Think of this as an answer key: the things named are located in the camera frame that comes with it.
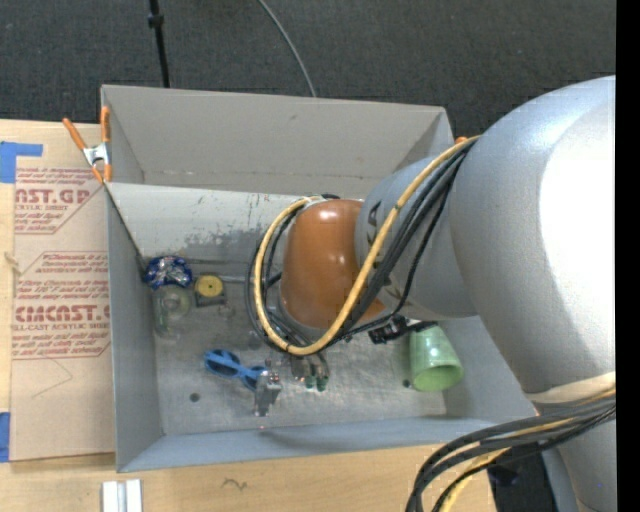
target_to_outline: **blue scissors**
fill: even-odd
[[[256,392],[258,376],[267,371],[265,366],[247,368],[240,364],[240,358],[224,349],[210,350],[204,355],[204,366],[214,375],[228,379],[240,379],[247,389]]]

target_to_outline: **black cable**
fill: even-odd
[[[324,199],[340,199],[340,196],[337,196],[335,194],[325,193],[325,194],[319,194],[319,195]],[[265,277],[263,278],[263,291],[265,292],[263,293],[263,300],[265,304],[266,304],[266,290],[269,287],[273,286],[275,283],[277,283],[278,280],[282,277],[282,272],[280,272],[276,276],[271,276],[271,267],[273,265],[273,259],[275,257],[276,247],[278,245],[278,242],[280,241],[280,238],[286,231],[287,227],[289,226],[289,224],[291,224],[291,221],[293,221],[293,219],[298,215],[298,213],[302,208],[303,206],[301,206],[300,208],[297,208],[285,218],[285,220],[278,227],[278,232],[276,233],[274,239],[271,241],[271,248],[270,248],[269,257],[267,260],[267,266],[266,266],[266,269],[264,270]]]
[[[463,448],[464,446],[483,442],[491,438],[501,438],[501,436],[510,435],[513,432],[540,427],[555,421],[571,419],[574,417],[590,417],[600,413],[602,409],[609,407],[612,402],[615,402],[615,397],[607,397],[595,402],[577,405],[568,410],[562,409],[547,413],[543,416],[532,416],[529,418],[502,423],[500,425],[493,425],[491,427],[460,436],[446,443],[431,454],[418,472],[416,481],[420,478],[421,473],[429,471],[431,467],[437,464],[438,460],[446,458],[451,453]]]
[[[538,455],[538,454],[542,453],[543,451],[546,451],[546,450],[549,450],[551,448],[554,448],[555,446],[558,446],[559,444],[566,443],[567,441],[570,441],[571,439],[574,439],[575,437],[584,434],[588,430],[591,430],[591,429],[597,427],[598,425],[600,425],[600,424],[602,424],[602,423],[604,423],[606,421],[612,420],[613,416],[615,416],[615,406],[614,406],[613,409],[614,410],[608,411],[608,412],[604,413],[603,415],[594,418],[593,420],[589,421],[586,425],[581,426],[579,428],[575,428],[573,431],[568,432],[567,434],[559,436],[557,438],[554,438],[554,439],[548,441],[545,444],[542,444],[542,445],[540,445],[540,444],[532,444],[529,450],[522,451],[522,452],[520,452],[518,454],[514,454],[513,450],[508,450],[508,451],[500,454],[494,460],[488,461],[485,464],[481,464],[480,466],[477,466],[477,467],[475,467],[473,469],[465,471],[462,475],[460,475],[458,478],[456,478],[440,494],[440,496],[438,497],[438,500],[436,501],[435,505],[431,509],[431,512],[440,512],[440,509],[442,508],[442,505],[444,504],[445,500],[447,499],[447,496],[449,494],[451,494],[451,492],[463,480],[466,480],[470,476],[472,476],[472,475],[474,475],[476,473],[479,473],[480,471],[483,471],[483,470],[487,469],[491,465],[499,465],[503,461],[503,459],[505,459],[505,462],[517,461],[517,460],[520,460],[520,459],[524,459],[524,458],[532,457],[534,455]]]
[[[405,216],[403,222],[397,230],[396,235],[394,236],[393,241],[391,242],[391,248],[385,254],[383,261],[377,267],[374,272],[370,283],[367,286],[366,292],[360,298],[358,304],[354,308],[354,311],[351,312],[349,319],[345,322],[345,325],[341,328],[341,330],[337,333],[336,337],[324,347],[324,349],[334,345],[335,343],[348,339],[354,334],[358,332],[363,332],[365,330],[369,330],[377,325],[387,322],[390,318],[393,317],[394,314],[402,308],[404,303],[406,302],[408,295],[410,293],[411,285],[413,282],[414,274],[417,270],[420,258],[426,249],[428,241],[430,240],[431,234],[435,229],[437,221],[439,220],[445,203],[448,192],[450,190],[451,183],[455,178],[455,175],[460,168],[460,165],[471,149],[473,143],[468,144],[463,147],[459,152],[455,155],[452,155],[449,159],[443,162],[440,166],[438,166],[432,173],[432,175],[427,179],[425,184],[422,187],[422,190],[418,193],[416,200],[409,207],[408,213]],[[420,223],[424,221],[429,213],[432,212],[432,208],[437,201],[440,201],[438,209],[436,210],[434,216],[431,219],[430,225],[423,237],[423,240],[419,246],[419,249],[413,259],[410,272],[408,275],[408,279],[405,284],[405,288],[403,291],[403,295],[398,304],[399,307],[396,307],[394,312],[377,320],[374,320],[368,324],[352,329],[352,327],[357,323],[357,321],[362,317],[364,312],[367,310],[369,305],[375,300],[378,295],[380,289],[382,288],[387,276],[390,274],[394,265],[397,263],[398,259],[402,255],[404,249],[408,245],[410,239],[413,237],[413,234]],[[273,261],[273,255],[275,254],[277,241],[284,233],[284,230],[288,226],[288,224],[293,220],[295,215],[299,210],[292,212],[279,226],[279,230],[277,232],[276,238],[270,247],[270,254],[267,264],[267,273],[266,277],[263,274],[263,302],[266,304],[266,291],[267,286],[264,283],[270,283],[271,279],[269,276],[270,267]]]
[[[293,211],[291,214],[289,214],[289,216],[282,222],[282,224],[279,226],[278,232],[276,234],[276,236],[274,237],[273,242],[271,243],[271,247],[270,247],[270,254],[269,254],[269,259],[268,259],[268,263],[266,265],[265,270],[263,270],[262,272],[262,282],[263,282],[263,288],[262,288],[262,295],[263,295],[263,303],[267,304],[267,292],[268,290],[280,279],[282,273],[278,273],[275,276],[271,276],[270,275],[270,269],[272,267],[273,264],[273,258],[274,258],[274,254],[275,254],[275,248],[277,246],[277,243],[280,239],[280,237],[282,236],[282,234],[284,233],[284,231],[286,230],[287,226],[291,223],[291,221],[295,218],[295,216],[297,215],[297,213],[302,209],[302,207],[296,209],[295,211]],[[258,319],[257,319],[257,315],[254,311],[253,308],[253,302],[250,300],[250,297],[252,297],[252,290],[251,290],[251,283],[252,283],[252,277],[253,277],[253,267],[255,265],[255,260],[256,257],[258,255],[258,251],[259,251],[259,247],[262,243],[263,238],[261,238],[257,244],[256,244],[256,249],[253,253],[253,257],[251,258],[251,261],[247,267],[247,274],[246,274],[246,278],[245,278],[245,290],[244,290],[244,299],[245,299],[245,309],[247,311],[247,315],[249,316],[249,319],[252,323],[252,326],[254,328],[254,330],[256,331],[256,333],[259,336],[262,336],[263,340],[265,341],[265,343],[273,350],[276,350],[277,352],[280,353],[286,353],[285,350],[283,350],[281,347],[277,346],[275,343],[273,343],[269,337],[267,336],[267,334],[265,333],[264,329],[262,328],[262,326],[259,324]],[[269,319],[270,323],[274,324],[285,336],[285,338],[287,339],[288,342],[293,343],[297,346],[308,346],[311,345],[311,340],[309,340],[309,338],[307,338],[307,336],[305,336],[302,332],[300,332],[299,330],[297,330],[296,328],[292,327],[291,325],[288,325],[287,322],[285,322],[284,319],[282,319],[281,317],[279,317],[276,313],[266,310],[265,314],[267,315],[267,318]],[[330,374],[330,370],[329,370],[329,364],[327,363],[326,358],[322,355],[322,354],[315,354],[317,355],[320,363],[322,364],[324,371],[325,371],[325,375],[329,375]]]
[[[316,98],[317,94],[316,94],[315,88],[313,87],[313,83],[311,82],[311,77],[309,76],[309,73],[307,72],[307,68],[304,66],[304,62],[302,62],[302,59],[300,58],[300,55],[298,54],[298,50],[296,50],[296,47],[293,45],[293,42],[291,41],[291,38],[289,38],[289,34],[287,34],[287,31],[281,25],[280,21],[278,21],[278,18],[276,18],[276,15],[269,8],[267,3],[264,0],[258,0],[258,3],[264,9],[264,11],[267,13],[267,15],[271,18],[271,21],[273,21],[274,25],[277,27],[278,31],[280,32],[280,34],[284,38],[285,42],[289,46],[289,49],[291,50],[291,53],[293,53],[293,56],[295,57],[296,61],[298,62],[298,66],[300,67],[300,71],[302,71],[302,74],[304,75],[304,79],[307,81],[307,85],[309,86],[309,92],[311,93],[311,96]]]
[[[527,433],[524,435],[512,436],[510,438],[507,437],[507,438],[492,440],[485,444],[481,444],[479,447],[468,449],[465,452],[461,452],[459,454],[451,456],[448,459],[445,459],[444,461],[436,463],[434,465],[432,461],[434,455],[439,454],[442,456],[446,456],[447,454],[451,453],[450,451],[451,448],[449,448],[449,445],[444,446],[437,452],[434,452],[434,454],[429,458],[429,461],[427,461],[427,463],[429,463],[430,461],[432,462],[431,467],[429,468],[427,473],[422,475],[419,473],[418,477],[416,478],[416,482],[414,483],[414,490],[407,502],[406,511],[421,512],[423,510],[422,502],[420,498],[422,495],[422,492],[429,485],[429,483],[434,480],[436,476],[446,471],[447,469],[454,467],[462,462],[465,462],[466,460],[476,458],[478,456],[491,453],[503,448],[514,448],[514,447],[522,447],[522,446],[530,447],[526,450],[523,450],[517,456],[514,456],[512,451],[509,450],[501,454],[500,456],[496,457],[494,460],[489,461],[488,463],[482,465],[481,467],[479,467],[479,469],[477,469],[477,471],[473,470],[473,472],[470,472],[468,476],[478,471],[481,471],[482,469],[486,469],[486,467],[488,467],[488,465],[491,463],[498,464],[503,459],[508,458],[510,461],[513,461],[513,460],[518,460],[520,458],[541,453],[544,450],[548,450],[549,448],[552,448],[558,444],[561,444],[570,439],[573,439],[574,437],[583,434],[587,430],[590,430],[601,423],[604,423],[606,421],[613,419],[613,417],[615,417],[615,397],[613,398],[613,402],[614,402],[613,405],[611,405],[611,401],[612,401],[611,398],[600,400],[599,403],[596,404],[596,407],[594,410],[591,410],[592,408],[587,408],[587,409],[572,408],[568,411],[563,411],[562,414],[545,415],[544,417],[538,416],[538,417],[531,418],[531,420],[539,420],[540,418],[543,418],[545,422],[541,423],[541,425],[544,425],[545,423],[548,424],[548,423],[558,421],[557,419],[558,416],[572,417],[572,415],[575,415],[576,412],[578,413],[577,418],[574,418],[572,419],[572,421],[569,421],[563,425],[559,425],[553,429]],[[486,430],[489,430],[489,429],[483,429],[483,431],[472,433],[471,437],[478,437],[477,434],[479,434],[480,432],[485,432]],[[459,478],[459,481],[464,479],[464,477],[465,475],[463,474]],[[438,510],[440,508],[440,506],[444,502],[444,499],[446,498],[446,494],[451,492],[455,487],[455,485],[459,483],[459,481],[452,483],[451,486],[447,488],[447,490],[444,493],[445,496],[440,497],[440,500],[438,500],[438,503],[436,504],[437,508],[435,508],[434,510]]]
[[[158,48],[158,56],[160,58],[160,70],[162,72],[162,85],[167,89],[171,87],[169,81],[169,64],[167,62],[167,52],[164,47],[164,36],[162,34],[162,25],[164,24],[164,16],[160,14],[160,5],[158,0],[149,0],[150,14],[147,17],[149,28],[156,33],[156,46]]]

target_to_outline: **electronic component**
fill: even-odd
[[[304,382],[307,389],[324,391],[329,382],[329,366],[321,354],[307,357],[291,358],[291,373],[293,377]]]
[[[179,330],[175,324],[191,311],[193,294],[175,284],[162,286],[151,293],[156,332],[160,336],[176,336]]]
[[[282,391],[278,372],[265,369],[258,375],[253,412],[256,416],[266,416]]]
[[[224,304],[226,301],[224,283],[216,274],[200,274],[195,280],[194,291],[197,307]]]
[[[168,284],[186,288],[193,281],[193,273],[184,258],[159,256],[149,261],[142,280],[153,290]]]
[[[371,341],[378,345],[390,340],[395,340],[407,333],[421,331],[435,325],[435,322],[414,322],[412,324],[409,322],[410,321],[402,315],[394,315],[391,317],[391,320],[389,320],[389,323],[377,329],[371,329],[367,334],[369,334]]]

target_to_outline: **wire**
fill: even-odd
[[[275,244],[276,244],[276,240],[274,240],[273,246],[272,246],[272,250],[275,248]],[[278,347],[277,345],[274,345],[273,343],[271,343],[271,340],[269,340],[269,338],[266,336],[266,334],[264,333],[264,330],[262,329],[262,327],[260,326],[260,324],[257,322],[256,320],[256,315],[255,315],[255,311],[252,308],[252,302],[250,299],[251,297],[251,269],[253,267],[253,262],[255,261],[255,256],[257,254],[257,248],[256,251],[254,252],[253,258],[251,263],[249,264],[248,267],[248,275],[246,276],[246,278],[244,279],[244,284],[245,284],[245,293],[244,293],[244,299],[245,299],[245,308],[247,310],[247,315],[249,316],[249,319],[251,320],[251,323],[253,325],[254,331],[259,335],[262,336],[265,343],[271,348],[276,350],[277,352],[281,352],[281,353],[285,353],[285,351],[283,351],[280,347]],[[265,276],[265,290],[268,291],[269,288],[275,284],[275,282],[277,282],[277,280],[280,279],[282,273],[277,274],[276,276],[269,276],[269,274],[267,273]],[[311,344],[311,341],[300,331],[298,331],[297,329],[295,329],[294,327],[287,325],[287,323],[280,318],[278,315],[276,315],[274,312],[268,312],[267,313],[269,316],[269,320],[271,322],[273,322],[286,336],[288,339],[291,340],[296,340],[298,345],[301,346],[307,346]],[[327,362],[326,358],[324,357],[324,355],[319,352],[317,354],[314,354],[315,357],[317,357],[320,366],[323,369],[323,375],[326,377],[329,377],[331,375],[331,370],[329,368],[329,363]]]
[[[164,16],[160,14],[160,5],[158,0],[149,0],[150,14],[147,17],[149,22],[149,28],[154,29],[156,33],[156,46],[158,48],[158,57],[160,58],[160,70],[162,72],[162,85],[165,88],[170,88],[171,83],[169,81],[169,64],[167,63],[167,52],[164,47],[164,36],[162,35],[162,24],[164,23]]]
[[[437,168],[440,164],[442,164],[443,162],[445,162],[447,159],[451,158],[453,155],[455,155],[457,152],[460,151],[461,148],[466,147],[467,145],[470,144],[470,141],[473,141],[475,139],[477,139],[478,137],[474,137],[474,138],[470,138],[464,142],[461,142],[459,144],[455,144],[452,147],[450,147],[449,149],[447,149],[446,151],[444,151],[441,155],[439,155],[437,158],[435,158],[429,165],[427,165],[415,178],[414,180],[409,184],[409,186],[404,190],[404,192],[402,193],[402,195],[400,196],[400,198],[396,201],[396,204],[394,206],[394,208],[391,209],[391,211],[389,212],[389,214],[387,215],[384,223],[382,224],[382,227],[380,228],[380,231],[378,232],[370,250],[369,253],[367,254],[367,257],[365,258],[365,261],[362,265],[362,268],[360,269],[360,272],[358,273],[358,276],[356,277],[356,280],[353,284],[353,287],[351,288],[351,291],[349,292],[349,295],[347,296],[345,303],[342,307],[342,309],[340,310],[337,318],[335,319],[335,321],[333,322],[333,324],[329,327],[329,329],[324,333],[323,336],[321,336],[318,340],[316,340],[315,342],[313,342],[311,345],[307,346],[307,347],[292,347],[290,343],[288,343],[287,341],[283,340],[278,333],[275,332],[275,330],[271,327],[271,325],[268,322],[268,318],[267,315],[264,312],[264,303],[263,303],[263,299],[262,299],[262,286],[261,286],[261,280],[262,280],[262,266],[263,266],[263,260],[265,257],[265,253],[267,251],[267,247],[269,246],[269,242],[271,240],[271,237],[273,236],[273,233],[275,232],[275,230],[277,229],[278,225],[287,218],[287,216],[291,213],[294,212],[300,208],[302,208],[303,206],[307,205],[311,200],[315,200],[316,198],[302,198],[298,201],[296,201],[295,203],[293,203],[292,205],[290,205],[288,208],[286,208],[283,212],[281,212],[276,219],[273,221],[273,223],[271,224],[271,226],[269,226],[269,229],[267,230],[262,243],[260,244],[260,247],[258,249],[258,254],[256,256],[256,261],[255,261],[255,266],[254,266],[254,301],[256,303],[256,312],[258,314],[258,320],[260,322],[260,324],[262,325],[263,329],[265,330],[267,336],[270,338],[270,340],[275,343],[276,345],[280,346],[282,349],[286,350],[287,352],[290,352],[294,355],[300,355],[300,356],[304,356],[304,355],[310,355],[310,354],[314,354],[316,352],[318,352],[319,350],[322,350],[325,346],[327,346],[334,338],[334,336],[336,335],[336,333],[338,332],[338,330],[341,329],[342,325],[344,324],[345,320],[347,319],[347,317],[349,316],[349,314],[351,313],[351,310],[354,308],[354,306],[356,305],[356,302],[358,301],[360,294],[365,286],[365,282],[367,280],[367,276],[369,275],[369,273],[371,272],[371,269],[374,266],[375,260],[380,252],[380,250],[382,249],[382,245],[385,241],[385,239],[387,238],[390,230],[391,230],[391,226],[394,224],[394,222],[396,221],[396,219],[398,218],[398,215],[400,213],[400,210],[402,209],[402,207],[409,201],[409,199],[411,198],[411,196],[415,193],[416,189],[422,184],[422,182],[428,177],[430,176]]]
[[[615,388],[579,405],[562,411],[505,423],[462,436],[447,443],[423,464],[414,483],[414,490],[407,502],[406,510],[421,512],[420,496],[436,476],[466,460],[472,464],[443,493],[433,512],[448,511],[464,488],[464,482],[472,474],[486,469],[492,463],[500,463],[528,457],[564,443],[595,426],[615,417]],[[459,451],[469,444],[479,446]],[[513,449],[521,447],[519,454]]]
[[[287,34],[287,31],[280,24],[280,21],[278,21],[278,18],[276,18],[276,15],[269,8],[267,3],[264,0],[258,0],[258,3],[262,6],[264,11],[269,15],[269,17],[271,18],[271,21],[273,21],[275,26],[280,31],[280,34],[282,34],[282,37],[286,41],[287,45],[289,45],[289,49],[291,50],[291,53],[293,53],[293,56],[295,57],[296,61],[298,62],[298,66],[300,66],[300,70],[302,71],[302,74],[304,75],[304,79],[307,81],[307,85],[309,86],[309,92],[311,92],[311,96],[316,98],[317,94],[316,94],[315,88],[313,87],[313,83],[311,82],[311,77],[309,76],[309,73],[307,72],[307,68],[304,66],[304,63],[302,62],[302,59],[300,58],[300,55],[298,54],[298,50],[296,50],[296,47],[293,45],[293,42],[291,41],[291,38],[289,37],[289,34]]]
[[[431,239],[433,230],[435,229],[435,226],[438,223],[438,220],[440,219],[442,212],[444,211],[444,205],[446,202],[446,197],[450,190],[450,184],[453,181],[453,178],[455,177],[455,174],[461,162],[462,160],[458,161],[457,166],[454,167],[453,173],[451,173],[448,180],[439,182],[445,185],[446,188],[444,190],[437,190],[433,192],[433,190],[435,189],[435,185],[433,185],[432,187],[425,187],[425,190],[423,190],[421,197],[419,197],[414,202],[412,209],[414,209],[415,206],[418,204],[422,204],[422,209],[420,211],[417,211],[417,213],[410,212],[410,214],[407,216],[407,220],[403,223],[403,226],[401,226],[400,231],[398,232],[398,234],[390,244],[391,249],[385,255],[385,258],[382,261],[382,263],[378,266],[376,273],[374,274],[373,278],[370,280],[370,282],[367,285],[366,292],[360,298],[360,300],[358,301],[358,305],[354,308],[353,312],[351,313],[351,318],[347,322],[345,322],[345,325],[343,326],[341,332],[338,333],[338,338],[336,339],[336,341],[340,341],[341,339],[344,339],[349,336],[353,336],[358,332],[369,330],[375,327],[376,325],[385,323],[402,309],[405,302],[407,301],[407,298],[409,297],[411,286],[413,284],[413,278],[418,268],[418,264],[420,263],[420,258],[422,257],[427,247],[427,244]],[[433,196],[431,200],[424,202],[424,198],[431,192],[433,192]],[[396,307],[394,308],[394,310],[390,314],[386,315],[381,319],[374,320],[373,322],[365,324],[356,329],[351,329],[352,326],[355,325],[358,322],[358,320],[360,320],[364,312],[375,300],[379,291],[382,289],[385,280],[391,273],[391,270],[393,269],[397,261],[400,259],[400,256],[402,255],[403,251],[408,245],[410,238],[415,233],[418,225],[424,220],[426,215],[431,211],[433,204],[438,200],[440,200],[440,204],[429,224],[429,227],[427,228],[427,231],[425,232],[425,235],[422,238],[422,241],[418,247],[418,250],[416,251],[416,254],[411,263],[411,267],[409,269],[409,273],[407,274],[407,280],[405,282],[402,296],[400,297],[400,300],[396,305]]]

